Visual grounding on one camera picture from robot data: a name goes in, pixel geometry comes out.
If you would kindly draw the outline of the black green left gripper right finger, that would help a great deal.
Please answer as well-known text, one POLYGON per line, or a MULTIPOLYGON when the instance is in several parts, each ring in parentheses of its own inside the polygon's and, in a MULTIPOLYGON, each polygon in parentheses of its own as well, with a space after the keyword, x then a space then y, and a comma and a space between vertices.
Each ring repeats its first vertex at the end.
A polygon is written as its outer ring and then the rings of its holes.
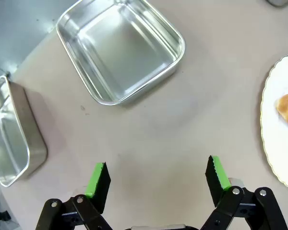
POLYGON ((215 209, 201 229, 226 230, 234 218, 244 218, 251 230, 288 229, 270 188, 232 185, 218 156, 209 156, 205 176, 215 209))

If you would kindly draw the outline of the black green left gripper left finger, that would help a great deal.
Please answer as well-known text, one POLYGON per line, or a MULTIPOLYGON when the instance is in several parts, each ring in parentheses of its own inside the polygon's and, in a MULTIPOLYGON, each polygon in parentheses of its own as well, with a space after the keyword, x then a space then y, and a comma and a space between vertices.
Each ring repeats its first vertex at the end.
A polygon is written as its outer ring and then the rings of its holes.
POLYGON ((110 230, 102 217, 110 182, 106 163, 97 163, 84 194, 72 196, 66 202, 56 198, 45 202, 36 229, 73 230, 83 225, 87 230, 110 230))

